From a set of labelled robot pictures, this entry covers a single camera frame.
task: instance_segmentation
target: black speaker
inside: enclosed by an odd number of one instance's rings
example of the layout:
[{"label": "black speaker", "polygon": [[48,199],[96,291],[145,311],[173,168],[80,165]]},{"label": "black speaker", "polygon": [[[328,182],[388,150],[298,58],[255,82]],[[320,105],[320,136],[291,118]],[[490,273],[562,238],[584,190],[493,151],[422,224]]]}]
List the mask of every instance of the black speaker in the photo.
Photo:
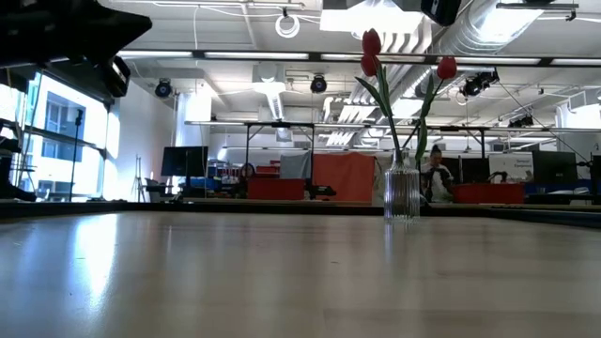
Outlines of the black speaker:
[{"label": "black speaker", "polygon": [[455,23],[461,0],[422,0],[422,12],[441,26]]}]

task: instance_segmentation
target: wooden table surface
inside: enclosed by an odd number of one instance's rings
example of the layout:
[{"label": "wooden table surface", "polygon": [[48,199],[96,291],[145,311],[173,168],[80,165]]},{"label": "wooden table surface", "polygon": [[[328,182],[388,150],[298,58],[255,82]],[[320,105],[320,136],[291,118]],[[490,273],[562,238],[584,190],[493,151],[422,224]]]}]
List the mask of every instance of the wooden table surface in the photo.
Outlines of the wooden table surface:
[{"label": "wooden table surface", "polygon": [[599,337],[601,233],[129,212],[0,224],[5,337]]}]

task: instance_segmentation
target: red box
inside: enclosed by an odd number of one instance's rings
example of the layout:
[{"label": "red box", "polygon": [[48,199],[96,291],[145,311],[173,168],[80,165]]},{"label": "red box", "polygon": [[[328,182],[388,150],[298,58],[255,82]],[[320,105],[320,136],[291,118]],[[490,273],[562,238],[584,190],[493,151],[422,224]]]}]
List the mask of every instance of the red box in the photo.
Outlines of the red box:
[{"label": "red box", "polygon": [[248,199],[300,201],[304,199],[304,179],[251,178]]},{"label": "red box", "polygon": [[455,203],[524,204],[523,184],[460,184],[453,187]]}]

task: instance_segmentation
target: glass vase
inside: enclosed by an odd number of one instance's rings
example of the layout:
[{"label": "glass vase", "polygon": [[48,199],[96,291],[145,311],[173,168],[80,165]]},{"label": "glass vase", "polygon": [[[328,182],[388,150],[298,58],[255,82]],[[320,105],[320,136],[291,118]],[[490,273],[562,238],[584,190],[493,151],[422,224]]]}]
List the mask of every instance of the glass vase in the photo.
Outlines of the glass vase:
[{"label": "glass vase", "polygon": [[420,216],[420,172],[409,165],[408,150],[395,151],[384,174],[386,224],[411,224]]}]

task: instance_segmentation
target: tulip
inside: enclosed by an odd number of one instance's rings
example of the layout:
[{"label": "tulip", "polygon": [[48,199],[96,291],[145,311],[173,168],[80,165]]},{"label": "tulip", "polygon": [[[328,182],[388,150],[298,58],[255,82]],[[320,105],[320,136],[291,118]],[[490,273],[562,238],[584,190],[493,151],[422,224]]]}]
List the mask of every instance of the tulip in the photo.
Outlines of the tulip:
[{"label": "tulip", "polygon": [[436,70],[441,80],[453,79],[457,75],[457,62],[452,56],[444,56]]},{"label": "tulip", "polygon": [[363,33],[362,47],[365,55],[378,55],[382,51],[382,42],[374,28]]},{"label": "tulip", "polygon": [[379,60],[375,55],[364,55],[361,58],[361,69],[366,76],[376,76],[378,74]]}]

